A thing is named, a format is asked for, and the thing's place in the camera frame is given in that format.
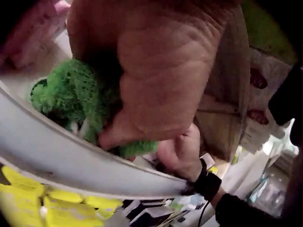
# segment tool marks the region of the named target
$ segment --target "green plush toy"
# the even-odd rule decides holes
[[[33,87],[31,102],[40,113],[51,119],[55,116],[55,122],[66,129],[72,122],[83,126],[80,130],[85,130],[83,139],[97,145],[98,133],[122,107],[119,77],[108,80],[89,65],[71,59],[55,68],[46,81]],[[118,147],[119,156],[155,151],[157,144],[155,141],[134,141]]]

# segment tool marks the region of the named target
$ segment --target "pink packaging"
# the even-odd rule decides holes
[[[10,59],[17,68],[34,63],[47,53],[44,43],[65,29],[70,4],[64,0],[40,0],[29,9],[8,35],[0,59]]]

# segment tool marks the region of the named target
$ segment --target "black sleeve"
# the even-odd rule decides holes
[[[281,220],[250,206],[237,196],[224,194],[216,207],[216,220],[221,226],[280,226]]]

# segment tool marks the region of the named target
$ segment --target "black object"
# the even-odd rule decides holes
[[[197,193],[202,195],[207,201],[211,201],[217,194],[222,180],[213,173],[207,172],[206,163],[203,159],[201,159],[201,163],[201,173],[193,186]]]
[[[268,102],[268,108],[278,125],[284,125],[292,118],[295,122],[290,132],[290,141],[293,145],[302,146],[302,62],[298,62],[289,72],[287,78],[278,88],[276,93]],[[289,104],[289,108],[285,108],[284,103]]]

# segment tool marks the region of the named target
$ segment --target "yellow package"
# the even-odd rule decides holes
[[[214,166],[209,169],[209,172],[211,172],[211,173],[213,173],[215,175],[217,175],[218,171],[219,171],[219,169],[217,167],[214,167]]]
[[[11,183],[11,185],[16,188],[20,188],[28,192],[33,192],[37,196],[42,196],[45,191],[44,185],[30,178],[22,176],[20,173],[7,166],[2,167],[2,173],[5,178]]]
[[[44,198],[47,208],[47,227],[101,227],[104,223],[96,216],[95,209],[86,204]]]
[[[64,191],[54,187],[49,188],[47,194],[49,195],[49,197],[52,197],[53,199],[60,199],[68,202],[80,203],[83,201],[82,196],[77,193]]]
[[[84,199],[86,204],[98,208],[97,213],[101,219],[110,218],[116,209],[123,205],[119,199],[108,199],[104,197],[87,196]]]
[[[35,193],[0,184],[0,209],[11,226],[43,227],[40,208]]]

